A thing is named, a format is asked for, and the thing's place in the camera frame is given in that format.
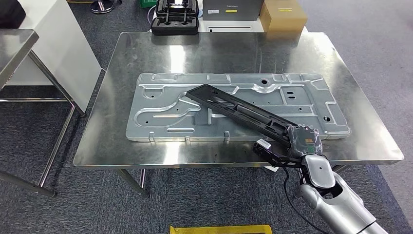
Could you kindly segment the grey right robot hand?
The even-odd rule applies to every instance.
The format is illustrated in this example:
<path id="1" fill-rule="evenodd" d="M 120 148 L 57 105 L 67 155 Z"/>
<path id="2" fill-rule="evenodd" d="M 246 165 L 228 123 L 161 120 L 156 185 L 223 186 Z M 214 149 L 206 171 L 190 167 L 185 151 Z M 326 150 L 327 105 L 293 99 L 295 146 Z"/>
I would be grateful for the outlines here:
<path id="1" fill-rule="evenodd" d="M 292 158 L 300 158 L 308 154 L 322 154 L 323 147 L 318 129 L 307 125 L 289 126 L 287 134 L 290 141 L 288 154 Z"/>

